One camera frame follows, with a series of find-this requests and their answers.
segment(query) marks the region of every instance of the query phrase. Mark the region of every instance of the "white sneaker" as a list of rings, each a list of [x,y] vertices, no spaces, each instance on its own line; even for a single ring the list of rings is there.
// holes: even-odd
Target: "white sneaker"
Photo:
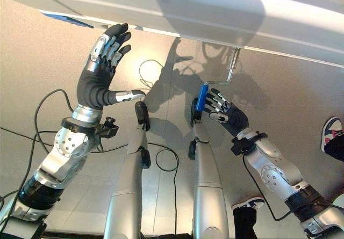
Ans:
[[[337,136],[343,136],[344,131],[339,117],[330,118],[322,129],[321,150],[325,152],[325,145]]]
[[[248,208],[254,208],[255,210],[261,208],[264,205],[265,201],[262,197],[253,197],[248,200],[245,200],[241,203],[237,203],[232,206],[232,211],[236,208],[241,207],[248,207]]]

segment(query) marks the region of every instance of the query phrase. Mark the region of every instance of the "black pants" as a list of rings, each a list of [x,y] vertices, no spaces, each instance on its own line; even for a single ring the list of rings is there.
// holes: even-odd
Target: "black pants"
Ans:
[[[233,210],[235,239],[257,239],[253,226],[256,224],[257,211],[250,207]]]
[[[325,145],[325,153],[344,162],[344,135],[330,140]]]

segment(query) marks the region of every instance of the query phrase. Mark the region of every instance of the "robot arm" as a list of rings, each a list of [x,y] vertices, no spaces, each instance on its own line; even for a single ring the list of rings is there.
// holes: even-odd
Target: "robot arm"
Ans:
[[[247,162],[260,174],[264,184],[283,200],[299,218],[304,231],[318,235],[336,226],[344,231],[344,214],[329,203],[302,177],[299,169],[288,161],[273,145],[265,133],[248,127],[246,115],[212,89],[208,93],[205,111],[222,124],[235,138],[231,148],[235,155],[243,154]]]
[[[96,41],[77,85],[78,106],[71,117],[62,120],[53,149],[18,197],[13,197],[0,212],[1,233],[39,238],[45,228],[43,220],[82,169],[88,154],[98,146],[99,138],[115,136],[118,130],[112,118],[99,123],[103,106],[145,96],[139,90],[109,90],[118,62],[131,48],[130,45],[120,48],[131,37],[127,29],[127,24],[117,24]]]

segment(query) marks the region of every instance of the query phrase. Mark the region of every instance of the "black cable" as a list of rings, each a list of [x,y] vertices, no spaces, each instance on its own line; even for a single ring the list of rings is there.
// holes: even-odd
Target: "black cable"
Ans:
[[[7,132],[9,132],[9,133],[13,133],[13,134],[16,134],[16,135],[18,135],[18,136],[21,136],[21,137],[27,138],[27,139],[29,139],[29,140],[33,140],[33,138],[31,138],[31,137],[29,137],[29,136],[26,136],[26,135],[24,135],[24,134],[22,134],[22,133],[17,133],[17,132],[14,132],[14,131],[8,130],[8,129],[6,129],[6,128],[3,128],[3,127],[0,127],[0,129],[1,129],[1,130],[4,130],[4,131],[7,131]],[[49,144],[49,143],[46,143],[46,142],[44,142],[44,145],[46,145],[46,146],[50,146],[50,147],[53,147],[53,146],[54,146],[54,145],[51,145],[51,144]]]
[[[65,90],[62,90],[62,89],[57,89],[57,90],[53,90],[52,92],[48,93],[47,95],[45,95],[45,97],[43,97],[43,99],[41,100],[41,102],[38,104],[37,108],[36,108],[36,111],[34,113],[34,128],[35,128],[35,131],[36,131],[36,135],[37,135],[37,138],[39,140],[39,143],[41,143],[43,149],[45,150],[45,152],[47,154],[49,154],[49,150],[45,147],[42,139],[41,139],[41,136],[39,135],[39,132],[38,132],[38,126],[37,126],[37,115],[38,115],[38,111],[39,109],[41,108],[43,102],[48,98],[50,97],[52,94],[56,93],[56,92],[62,92],[64,94],[64,97],[66,98],[66,102],[67,102],[67,106],[69,108],[69,110],[73,113],[73,109],[72,107],[70,106],[70,101],[69,101],[69,98],[68,98],[68,95],[67,93],[65,92]]]
[[[106,153],[106,152],[110,152],[110,151],[114,151],[114,150],[117,150],[117,149],[120,149],[120,148],[123,148],[123,147],[126,147],[128,146],[128,144],[125,144],[125,145],[122,145],[122,146],[119,146],[117,148],[113,148],[113,149],[108,149],[108,150],[103,150],[103,151],[92,151],[91,153],[94,153],[94,154],[100,154],[100,153]]]
[[[269,208],[269,210],[270,210],[270,213],[271,213],[271,215],[273,216],[274,220],[275,220],[275,221],[281,221],[281,220],[285,219],[287,216],[289,216],[289,215],[292,213],[292,211],[287,212],[286,214],[284,214],[282,217],[280,217],[280,218],[278,218],[278,219],[275,217],[275,215],[274,215],[274,213],[273,213],[273,210],[271,209],[270,204],[268,203],[267,199],[265,198],[265,196],[264,196],[262,190],[260,190],[260,188],[259,188],[259,186],[258,186],[258,183],[256,182],[256,180],[255,180],[254,177],[252,176],[251,172],[248,170],[248,168],[247,168],[247,166],[246,166],[246,163],[245,163],[245,156],[244,156],[244,155],[242,156],[242,162],[243,162],[243,165],[245,166],[247,172],[248,172],[249,175],[251,176],[253,182],[254,182],[255,185],[257,186],[259,192],[262,194],[262,196],[263,196],[265,202],[267,203],[268,208]]]
[[[9,192],[8,194],[5,194],[5,196],[0,196],[0,201],[1,201],[0,211],[2,210],[2,208],[3,208],[4,204],[5,204],[5,199],[6,199],[8,196],[10,196],[10,195],[16,193],[17,191],[18,191],[18,190],[14,190],[14,191],[12,191],[12,192]]]
[[[35,145],[35,141],[36,141],[36,137],[39,136],[39,133],[56,133],[56,131],[41,131],[41,132],[37,132],[34,137],[33,137],[33,140],[32,140],[32,144],[31,144],[31,152],[30,152],[30,157],[28,159],[28,165],[27,165],[27,169],[26,169],[26,173],[25,173],[25,176],[23,178],[23,180],[21,181],[21,184],[20,184],[20,187],[18,188],[18,191],[16,193],[16,196],[13,200],[13,203],[11,205],[11,208],[10,208],[10,211],[8,213],[8,216],[7,218],[5,219],[5,224],[4,226],[2,227],[1,231],[0,231],[0,234],[4,231],[5,227],[7,226],[7,223],[9,221],[9,217],[11,216],[11,213],[13,211],[13,209],[15,208],[15,205],[16,205],[16,202],[17,202],[17,199],[19,197],[19,192],[20,190],[23,188],[24,186],[24,183],[27,179],[27,176],[28,176],[28,173],[30,173],[30,169],[31,169],[31,164],[32,164],[32,157],[33,157],[33,151],[34,151],[34,145]]]
[[[177,234],[177,186],[176,186],[176,176],[177,176],[177,173],[178,173],[178,167],[179,167],[179,156],[177,155],[177,153],[175,153],[171,148],[167,147],[167,146],[164,146],[164,145],[161,145],[161,144],[157,144],[157,143],[152,143],[152,142],[149,142],[148,144],[151,144],[151,145],[156,145],[156,146],[160,146],[160,147],[163,147],[165,149],[163,150],[160,150],[156,156],[155,156],[155,163],[157,165],[158,168],[160,168],[162,171],[165,171],[165,172],[173,172],[173,171],[176,171],[175,174],[174,174],[174,177],[173,177],[173,184],[174,184],[174,210],[175,210],[175,226],[174,226],[174,234],[176,235]],[[171,151],[174,155],[174,157],[176,158],[176,166],[172,169],[164,169],[162,168],[158,162],[157,162],[157,156],[163,152],[163,151]]]

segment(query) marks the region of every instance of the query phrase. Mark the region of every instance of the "gray floor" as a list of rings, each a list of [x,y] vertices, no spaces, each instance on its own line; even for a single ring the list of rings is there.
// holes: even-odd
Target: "gray floor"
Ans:
[[[49,19],[37,10],[11,0],[1,3],[1,127],[33,136],[33,115],[48,92],[65,89],[76,105],[76,84],[85,57],[102,30],[77,27]],[[230,48],[132,31],[132,51],[124,57],[111,89],[139,89],[152,121],[150,142],[166,144],[181,159],[177,175],[178,233],[192,227],[195,163],[187,158],[192,138],[190,103],[207,80],[223,79]],[[140,82],[139,66],[149,88]],[[249,117],[250,126],[266,132],[285,157],[301,169],[304,178],[324,197],[331,199],[344,187],[344,166],[319,148],[324,122],[333,115],[344,118],[344,69],[277,55],[242,50],[238,68],[229,86],[218,87]],[[61,118],[69,116],[62,95],[50,98],[39,113],[39,128],[56,130]],[[109,149],[128,142],[135,125],[134,102],[106,107],[104,116],[117,119],[114,139],[104,141]],[[231,205],[258,195],[244,170],[241,157],[230,152],[231,136],[204,116],[224,184],[230,236],[234,237]],[[31,142],[1,130],[0,194],[14,190],[25,173]],[[44,137],[52,141],[51,136]],[[47,219],[48,229],[102,233],[109,197],[125,148],[90,155],[83,171],[68,187]],[[159,147],[149,147],[155,159]],[[37,144],[33,168],[44,158]],[[159,161],[175,164],[168,152]],[[143,173],[142,232],[146,235],[174,230],[173,174],[153,163]],[[287,207],[262,183],[276,216]],[[305,238],[296,217],[274,222],[266,206],[259,210],[255,231],[258,238]]]

